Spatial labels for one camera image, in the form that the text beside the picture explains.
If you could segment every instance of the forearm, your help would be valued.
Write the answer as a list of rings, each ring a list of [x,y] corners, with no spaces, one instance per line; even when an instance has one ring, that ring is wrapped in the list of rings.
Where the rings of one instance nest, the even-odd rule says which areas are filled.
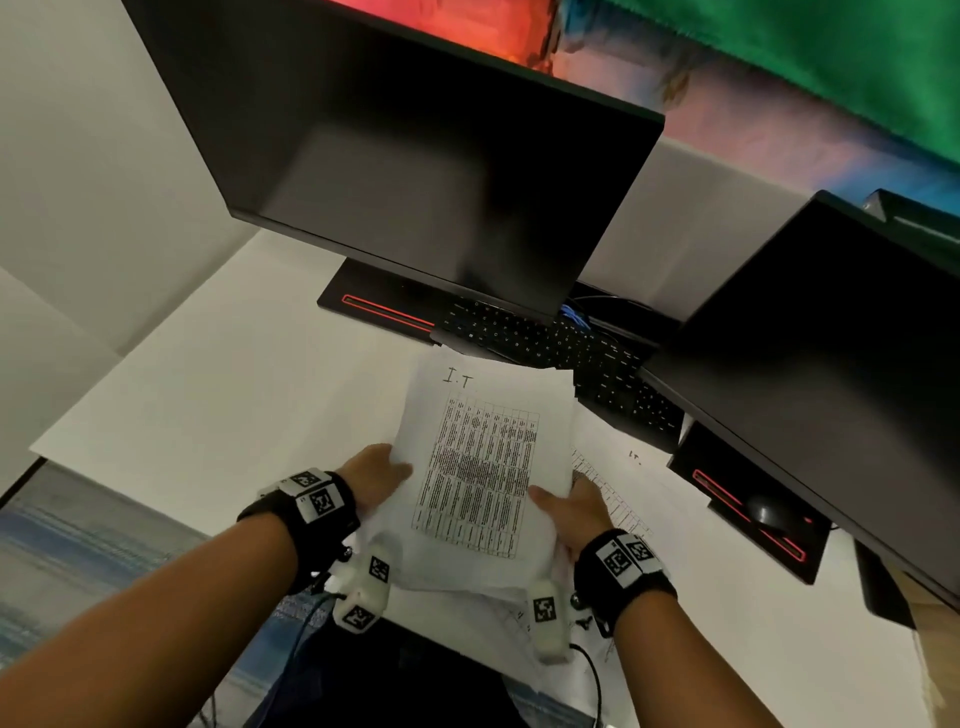
[[[4,725],[185,725],[296,570],[297,553],[279,519],[244,519],[93,607],[0,673]]]
[[[656,591],[637,597],[613,638],[643,728],[780,725],[674,597]]]

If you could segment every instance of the wooden floor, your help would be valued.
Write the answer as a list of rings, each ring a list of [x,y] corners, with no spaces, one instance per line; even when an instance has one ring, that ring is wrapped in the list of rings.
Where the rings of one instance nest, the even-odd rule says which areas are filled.
[[[909,576],[890,569],[910,603],[931,685],[927,699],[937,728],[960,728],[960,615]]]

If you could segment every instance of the black monitor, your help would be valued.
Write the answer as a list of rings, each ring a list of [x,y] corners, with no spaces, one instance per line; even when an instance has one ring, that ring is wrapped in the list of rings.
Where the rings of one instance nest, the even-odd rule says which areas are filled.
[[[663,117],[323,0],[124,0],[235,217],[541,320]]]
[[[960,279],[818,193],[645,365],[729,445],[960,606]]]

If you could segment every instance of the person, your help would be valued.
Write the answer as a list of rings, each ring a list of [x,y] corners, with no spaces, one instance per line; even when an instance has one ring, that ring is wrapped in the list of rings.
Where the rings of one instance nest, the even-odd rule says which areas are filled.
[[[392,463],[390,451],[389,445],[369,446],[329,474],[343,487],[348,520],[369,514],[410,476],[411,467]],[[299,487],[281,482],[289,486],[285,490]],[[276,502],[288,502],[285,497],[294,502],[275,494]],[[556,524],[559,540],[577,563],[575,572],[585,549],[612,532],[599,490],[584,477],[576,478],[566,498],[535,486],[529,495]],[[300,524],[291,525],[288,512],[269,504],[248,511],[231,528],[95,605],[0,672],[3,725],[188,724],[284,595],[299,587],[300,562],[311,558],[313,547]],[[317,533],[332,528],[315,521]],[[615,617],[613,640],[640,725],[779,725],[674,594],[665,587],[647,589],[626,600]],[[502,680],[491,679],[495,673],[423,638],[411,651],[401,633],[405,630],[383,619],[363,635],[320,628],[281,677],[280,699],[271,694],[248,724],[369,725],[385,719],[522,724]],[[311,673],[311,661],[323,668]],[[414,677],[405,678],[411,670]],[[435,709],[438,703],[441,710]],[[447,710],[459,713],[451,719]]]

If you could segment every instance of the red accent line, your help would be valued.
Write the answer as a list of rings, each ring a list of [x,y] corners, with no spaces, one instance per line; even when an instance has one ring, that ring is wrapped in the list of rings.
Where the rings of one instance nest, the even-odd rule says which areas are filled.
[[[799,546],[797,546],[796,544],[794,544],[794,543],[793,543],[792,541],[790,541],[790,539],[788,539],[786,536],[783,537],[783,540],[786,541],[788,544],[790,544],[793,548],[796,548],[796,549],[797,549],[797,553],[794,553],[794,552],[791,551],[789,548],[787,548],[786,546],[784,546],[783,544],[781,544],[780,541],[779,541],[777,538],[775,538],[774,536],[771,536],[769,533],[767,533],[766,531],[764,531],[762,528],[760,529],[760,533],[762,533],[764,536],[766,536],[768,539],[770,539],[772,542],[774,542],[777,546],[779,546],[779,547],[782,548],[784,551],[786,551],[788,554],[790,554],[790,556],[792,556],[796,561],[799,561],[801,564],[802,564],[804,561],[806,561],[806,551],[804,551],[802,548],[800,548]]]
[[[737,516],[743,519],[746,522],[752,522],[750,517],[747,514],[743,513],[736,505],[730,502],[732,500],[737,505],[743,505],[737,497],[728,491],[726,488],[722,487],[716,480],[711,478],[709,475],[704,473],[699,468],[693,472],[693,479],[700,483],[704,488],[709,490],[713,495],[724,505],[730,508]]]
[[[411,324],[409,321],[404,321],[403,319],[398,319],[396,316],[390,316],[389,314],[381,313],[380,311],[374,310],[373,308],[367,308],[366,306],[360,305],[359,303],[351,303],[350,301],[347,300],[347,298],[348,298],[347,296],[344,296],[344,297],[341,299],[341,302],[342,302],[342,303],[345,303],[346,305],[351,305],[351,306],[353,306],[354,308],[359,308],[361,311],[366,311],[367,313],[372,313],[374,316],[382,316],[382,317],[385,318],[385,319],[390,319],[391,321],[396,321],[398,324],[404,324],[405,326],[408,326],[408,327],[418,328],[419,330],[421,330],[421,331],[426,331],[427,333],[430,333],[430,332],[433,330],[432,328],[419,327],[419,326],[417,326],[416,324]]]
[[[382,308],[384,311],[390,311],[391,313],[395,313],[397,316],[402,316],[405,319],[411,319],[412,321],[417,321],[421,324],[427,324],[429,327],[434,326],[431,322],[425,321],[424,319],[418,319],[416,316],[411,316],[409,313],[404,313],[403,311],[397,311],[395,308],[388,308],[385,305],[382,305],[380,303],[374,303],[373,301],[367,301],[366,299],[361,299],[358,296],[351,296],[349,293],[344,294],[344,297],[341,299],[341,301],[343,303],[346,303],[347,305],[354,305],[357,308],[363,308],[363,306],[357,305],[356,303],[352,303],[347,299],[352,299],[353,301],[359,301],[360,303],[371,305],[374,308]]]

